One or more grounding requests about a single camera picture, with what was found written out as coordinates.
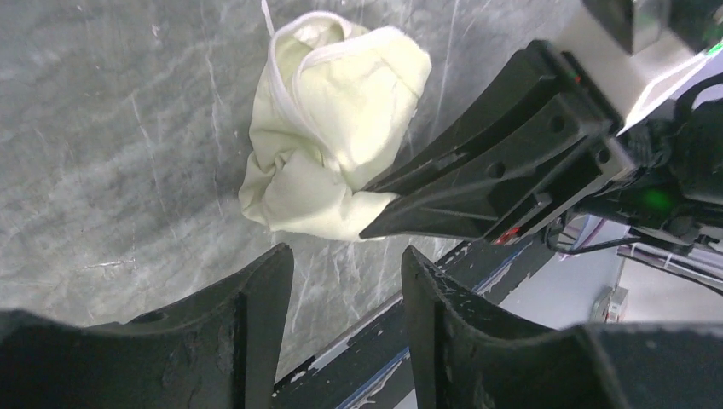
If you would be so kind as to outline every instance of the white cloth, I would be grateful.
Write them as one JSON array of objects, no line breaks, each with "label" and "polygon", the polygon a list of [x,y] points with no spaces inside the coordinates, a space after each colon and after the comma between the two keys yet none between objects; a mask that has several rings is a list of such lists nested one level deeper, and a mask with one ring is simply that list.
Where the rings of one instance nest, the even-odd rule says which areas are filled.
[{"label": "white cloth", "polygon": [[394,27],[328,12],[274,33],[253,103],[243,214],[271,230],[356,241],[396,196],[360,192],[397,154],[431,70]]}]

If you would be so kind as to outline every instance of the cream-colored cloth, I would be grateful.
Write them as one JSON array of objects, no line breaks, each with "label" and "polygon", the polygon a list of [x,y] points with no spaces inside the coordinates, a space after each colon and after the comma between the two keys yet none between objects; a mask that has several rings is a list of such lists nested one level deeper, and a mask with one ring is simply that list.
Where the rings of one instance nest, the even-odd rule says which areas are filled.
[{"label": "cream-colored cloth", "polygon": [[239,191],[243,214],[271,230],[356,241],[396,196],[362,192],[397,154],[431,69],[394,27],[327,12],[273,33]]}]

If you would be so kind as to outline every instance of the crumpled fabric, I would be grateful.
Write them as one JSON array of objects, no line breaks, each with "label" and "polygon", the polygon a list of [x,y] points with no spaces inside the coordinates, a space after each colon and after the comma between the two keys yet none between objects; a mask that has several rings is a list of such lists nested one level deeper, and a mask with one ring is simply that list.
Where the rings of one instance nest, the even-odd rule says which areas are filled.
[{"label": "crumpled fabric", "polygon": [[394,27],[373,31],[328,13],[273,32],[254,98],[239,199],[272,231],[358,241],[394,193],[364,192],[389,168],[431,70]]}]

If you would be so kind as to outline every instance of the marble tabletop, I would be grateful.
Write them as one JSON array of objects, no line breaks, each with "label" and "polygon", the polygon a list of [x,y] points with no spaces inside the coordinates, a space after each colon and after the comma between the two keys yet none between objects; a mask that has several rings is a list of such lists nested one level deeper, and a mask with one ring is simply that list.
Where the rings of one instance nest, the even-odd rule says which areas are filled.
[{"label": "marble tabletop", "polygon": [[[433,71],[398,162],[550,37],[575,0],[269,1],[276,26],[326,9],[402,28]],[[279,375],[400,288],[404,247],[270,233],[240,213],[252,100],[269,37],[260,0],[0,2],[0,308],[126,321],[272,245],[296,272]]]}]

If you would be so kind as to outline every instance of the red light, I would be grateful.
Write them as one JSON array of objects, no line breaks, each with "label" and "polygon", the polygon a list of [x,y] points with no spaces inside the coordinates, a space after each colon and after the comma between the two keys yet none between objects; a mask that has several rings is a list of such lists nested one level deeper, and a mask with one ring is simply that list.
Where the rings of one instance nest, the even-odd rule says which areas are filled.
[{"label": "red light", "polygon": [[496,245],[503,245],[506,242],[510,241],[514,237],[518,235],[520,228],[512,228],[507,233],[502,234],[497,240],[495,240]]}]

